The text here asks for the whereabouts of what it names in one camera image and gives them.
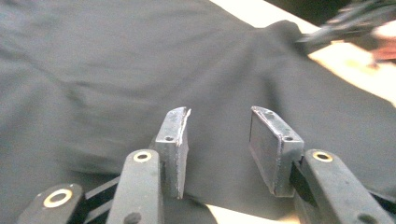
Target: black fabric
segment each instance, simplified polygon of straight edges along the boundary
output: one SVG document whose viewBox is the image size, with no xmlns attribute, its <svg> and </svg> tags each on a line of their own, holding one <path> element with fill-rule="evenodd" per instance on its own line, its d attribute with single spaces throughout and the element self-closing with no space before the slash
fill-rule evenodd
<svg viewBox="0 0 396 224">
<path fill-rule="evenodd" d="M 195 202 L 267 218 L 292 208 L 248 152 L 252 105 L 278 113 L 306 148 L 336 153 L 368 189 L 396 196 L 395 108 L 300 56 L 291 22 L 255 29 L 204 0 L 1 4 L 5 223 L 48 187 L 91 189 L 117 174 L 180 106 L 192 108 L 185 192 Z M 186 207 L 185 219 L 172 207 Z M 172 207 L 167 220 L 214 221 L 192 201 Z"/>
</svg>

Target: black cloth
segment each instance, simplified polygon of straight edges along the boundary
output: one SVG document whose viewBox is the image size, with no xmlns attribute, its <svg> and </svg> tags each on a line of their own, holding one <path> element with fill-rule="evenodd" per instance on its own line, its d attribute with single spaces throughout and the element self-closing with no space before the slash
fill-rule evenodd
<svg viewBox="0 0 396 224">
<path fill-rule="evenodd" d="M 185 219 L 167 208 L 169 223 L 214 222 L 195 202 L 267 218 L 290 211 L 248 151 L 253 105 L 396 197 L 395 108 L 299 55 L 291 22 L 255 29 L 204 0 L 3 1 L 0 12 L 4 223 L 53 185 L 110 179 L 180 106 L 191 108 L 193 201 L 174 203 Z"/>
</svg>

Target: wrinkled fabric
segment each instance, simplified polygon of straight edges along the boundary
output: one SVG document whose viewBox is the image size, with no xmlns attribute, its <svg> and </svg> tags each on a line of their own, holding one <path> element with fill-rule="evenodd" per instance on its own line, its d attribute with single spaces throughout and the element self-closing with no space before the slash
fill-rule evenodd
<svg viewBox="0 0 396 224">
<path fill-rule="evenodd" d="M 203 0 L 4 1 L 0 11 L 6 223 L 51 186 L 91 189 L 117 175 L 180 106 L 191 108 L 193 199 L 180 202 L 180 223 L 214 221 L 196 202 L 267 218 L 292 209 L 269 193 L 248 151 L 253 105 L 279 114 L 306 149 L 336 153 L 368 189 L 396 197 L 395 108 L 299 55 L 291 22 L 255 29 Z"/>
</svg>

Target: metal bracket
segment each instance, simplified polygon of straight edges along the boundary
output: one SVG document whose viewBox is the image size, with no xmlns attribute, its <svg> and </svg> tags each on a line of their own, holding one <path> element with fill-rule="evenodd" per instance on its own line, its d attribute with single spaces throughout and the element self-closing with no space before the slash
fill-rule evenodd
<svg viewBox="0 0 396 224">
<path fill-rule="evenodd" d="M 18 224 L 82 223 L 84 194 L 77 184 L 62 184 L 38 194 L 18 218 Z"/>
<path fill-rule="evenodd" d="M 155 139 L 154 149 L 160 154 L 164 167 L 164 193 L 178 199 L 183 198 L 186 178 L 187 153 L 187 118 L 191 110 L 180 107 L 166 115 L 163 126 Z"/>
<path fill-rule="evenodd" d="M 393 223 L 336 155 L 307 150 L 301 170 L 318 205 L 322 223 Z"/>
<path fill-rule="evenodd" d="M 262 179 L 276 197 L 292 197 L 291 164 L 303 156 L 303 139 L 276 113 L 251 107 L 249 149 Z"/>
<path fill-rule="evenodd" d="M 142 149 L 128 155 L 106 223 L 163 223 L 161 166 L 156 151 Z"/>
</svg>

